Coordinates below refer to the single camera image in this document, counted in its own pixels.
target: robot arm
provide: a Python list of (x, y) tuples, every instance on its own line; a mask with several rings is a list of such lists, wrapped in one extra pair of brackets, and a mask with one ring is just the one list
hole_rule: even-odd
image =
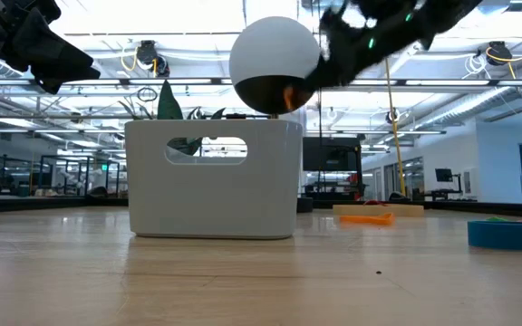
[(373, 28), (354, 28), (342, 20), (349, 1), (338, 13), (330, 8), (322, 17), (330, 57), (321, 57), (306, 77), (307, 91), (347, 86), (360, 72), (413, 42), (420, 41), (428, 50), (436, 34), (454, 27), (481, 2), (427, 0), (420, 10), (415, 10), (416, 0), (351, 0), (365, 16), (378, 19)]
[(0, 0), (0, 59), (55, 94), (64, 82), (98, 79), (93, 58), (67, 43), (48, 24), (61, 15), (54, 0)]

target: blue container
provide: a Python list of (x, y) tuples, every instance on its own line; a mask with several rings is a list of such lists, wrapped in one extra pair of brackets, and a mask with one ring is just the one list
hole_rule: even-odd
[(469, 245), (522, 250), (522, 222), (469, 222)]

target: wooden floor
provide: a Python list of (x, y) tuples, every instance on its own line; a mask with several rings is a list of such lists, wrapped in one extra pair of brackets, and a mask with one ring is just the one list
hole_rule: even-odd
[(484, 218), (323, 211), (272, 242), (137, 238), (118, 207), (0, 214), (0, 325), (522, 325), (522, 252), (467, 246)]

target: ceiling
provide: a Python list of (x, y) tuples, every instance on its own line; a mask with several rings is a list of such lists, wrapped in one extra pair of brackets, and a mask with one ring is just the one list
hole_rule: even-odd
[[(129, 72), (122, 67), (121, 56), (130, 54), (142, 40), (157, 42), (159, 53), (169, 61), (173, 78), (227, 78), (228, 57), (239, 33), (249, 24), (268, 16), (280, 15), (293, 18), (315, 33), (316, 40), (319, 13), (317, 6), (305, 0), (56, 0), (62, 9), (62, 17), (51, 28), (68, 42), (87, 52), (95, 60), (94, 66), (103, 79), (151, 78), (150, 73), (137, 67)], [(390, 58), (393, 79), (510, 79), (507, 66), (486, 66), (472, 72), (469, 58), (478, 49), (484, 51), (490, 41), (505, 41), (516, 57), (522, 56), (522, 11), (505, 12), (515, 1), (485, 0), (483, 6), (469, 14), (451, 31), (439, 35), (429, 52), (409, 47)], [(323, 1), (322, 11), (331, 1)], [(365, 24), (358, 10), (350, 9), (344, 19), (356, 26)], [(132, 64), (130, 56), (126, 57)], [(516, 62), (518, 72), (522, 61)], [(385, 78), (385, 66), (376, 65), (364, 71), (358, 78)], [(79, 92), (95, 93), (83, 97)], [(28, 87), (0, 87), (0, 100), (17, 104), (1, 107), (2, 112), (25, 114), (126, 115), (119, 104), (126, 95), (136, 99), (138, 88), (92, 86), (86, 88), (65, 87), (58, 96), (38, 94)], [(202, 107), (207, 113), (227, 108), (227, 113), (256, 114), (233, 92), (231, 85), (173, 85), (173, 92), (185, 112)], [(454, 101), (474, 90), (451, 88), (400, 89), (392, 94), (392, 102), (402, 113), (402, 123), (422, 119), (440, 106)], [(307, 128), (318, 129), (317, 97), (306, 108)], [(155, 110), (155, 102), (143, 104), (149, 111)], [(353, 88), (324, 91), (322, 123), (325, 129), (364, 128), (387, 129), (385, 115), (390, 99), (385, 86), (371, 90)], [(40, 121), (58, 128), (114, 128), (121, 129), (128, 119), (86, 120), (80, 127), (65, 120)]]

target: white ball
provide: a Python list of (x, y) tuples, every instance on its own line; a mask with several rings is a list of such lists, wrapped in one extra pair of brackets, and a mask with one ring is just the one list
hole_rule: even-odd
[(249, 25), (235, 41), (229, 60), (231, 81), (254, 110), (286, 113), (284, 88), (299, 86), (319, 55), (319, 45), (305, 26), (291, 18), (267, 17)]

